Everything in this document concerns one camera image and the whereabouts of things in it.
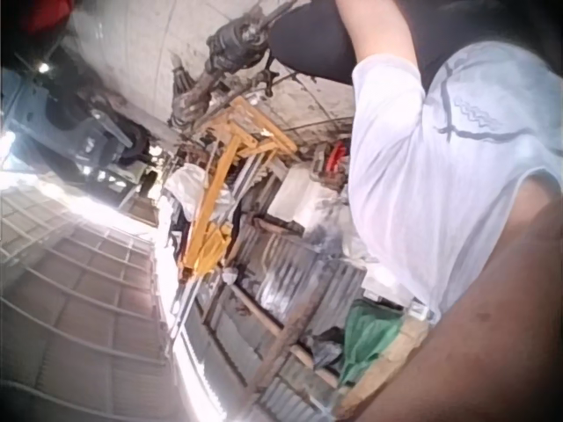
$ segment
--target green cloth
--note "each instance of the green cloth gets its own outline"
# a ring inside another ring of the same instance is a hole
[[[344,368],[340,385],[357,382],[397,337],[402,313],[363,299],[354,301],[344,329]]]

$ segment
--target white bag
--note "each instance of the white bag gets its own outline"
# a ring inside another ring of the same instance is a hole
[[[201,203],[201,197],[204,192],[205,171],[195,164],[184,164],[184,167],[176,170],[166,180],[165,189],[168,189],[172,195],[182,204],[184,216],[189,222],[192,222],[197,212],[197,207]],[[211,220],[228,211],[232,212],[234,199],[227,185],[223,184],[219,197],[215,203]]]

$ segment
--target red object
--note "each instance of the red object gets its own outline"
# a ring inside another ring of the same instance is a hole
[[[61,24],[73,8],[74,0],[35,0],[21,26],[30,35],[40,33]]]
[[[338,171],[338,164],[345,155],[346,147],[343,142],[339,141],[331,152],[331,155],[328,156],[328,160],[326,160],[326,172],[335,173]]]

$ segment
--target yellow metal frame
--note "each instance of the yellow metal frame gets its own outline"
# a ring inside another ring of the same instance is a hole
[[[250,120],[258,132],[266,129],[270,138],[259,142],[238,123],[238,119]],[[212,120],[208,127],[226,129],[230,140],[219,158],[215,174],[206,186],[198,215],[193,221],[186,253],[179,260],[180,282],[188,282],[192,276],[202,276],[213,271],[230,244],[231,225],[217,227],[210,221],[229,168],[240,158],[267,152],[262,166],[267,166],[278,154],[295,156],[297,146],[268,117],[245,99],[236,98],[227,113]]]

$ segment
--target corrugated metal wall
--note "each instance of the corrugated metal wall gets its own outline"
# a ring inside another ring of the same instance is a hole
[[[151,244],[2,192],[2,395],[18,420],[185,421]]]
[[[284,324],[292,306],[307,287],[311,268],[319,256],[318,251],[298,238],[273,235],[252,226],[244,227],[240,236],[242,247],[236,261],[246,265],[246,274],[249,276],[243,287],[264,310]],[[363,276],[364,270],[344,261],[337,263],[325,298],[308,326],[311,333],[319,334],[333,326],[344,326],[352,302],[361,296]],[[210,283],[204,283],[198,296],[203,308],[209,296]],[[186,325],[190,338],[195,338],[196,330],[206,338],[207,344],[212,342],[211,336],[215,337],[223,352],[223,367],[234,367],[239,379],[238,389],[242,389],[256,373],[262,357],[274,342],[274,335],[254,315],[244,312],[244,306],[228,290],[223,293],[211,318],[210,332],[206,333],[199,327],[199,317],[194,318],[188,319]],[[198,353],[204,367],[214,365],[207,350]],[[230,389],[236,388],[233,381],[229,384],[225,379],[214,380],[209,377],[208,382],[221,403],[230,394]],[[334,388],[290,355],[258,401],[258,409],[262,413],[253,416],[256,411],[252,412],[249,420],[259,420],[264,412],[270,420],[278,422],[331,420],[329,415],[334,395]],[[233,402],[225,407],[227,412],[230,408],[236,408],[234,402],[233,398]]]

